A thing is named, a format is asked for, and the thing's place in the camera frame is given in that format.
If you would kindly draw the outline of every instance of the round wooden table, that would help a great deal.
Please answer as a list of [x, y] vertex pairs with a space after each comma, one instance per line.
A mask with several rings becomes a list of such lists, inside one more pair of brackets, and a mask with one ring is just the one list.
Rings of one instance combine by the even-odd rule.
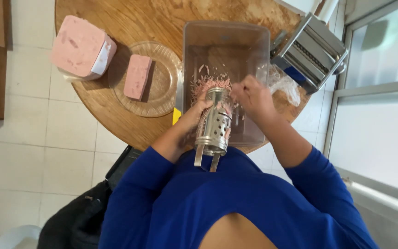
[[[186, 21], [223, 20], [258, 24], [268, 27], [272, 38], [282, 29], [291, 31], [300, 21], [297, 14], [273, 0], [56, 0], [56, 31], [59, 31], [66, 15], [86, 19], [105, 30], [118, 44], [118, 50], [135, 42], [154, 40], [171, 48], [180, 59]], [[145, 150], [172, 126], [173, 113], [145, 118], [127, 111], [113, 96], [107, 74], [96, 81], [75, 82], [73, 87], [102, 125], [139, 150]], [[309, 100], [301, 87], [299, 90], [301, 103], [298, 107], [288, 103], [281, 91], [273, 95], [276, 109], [289, 122], [295, 120]], [[240, 149], [248, 153], [261, 146]]]

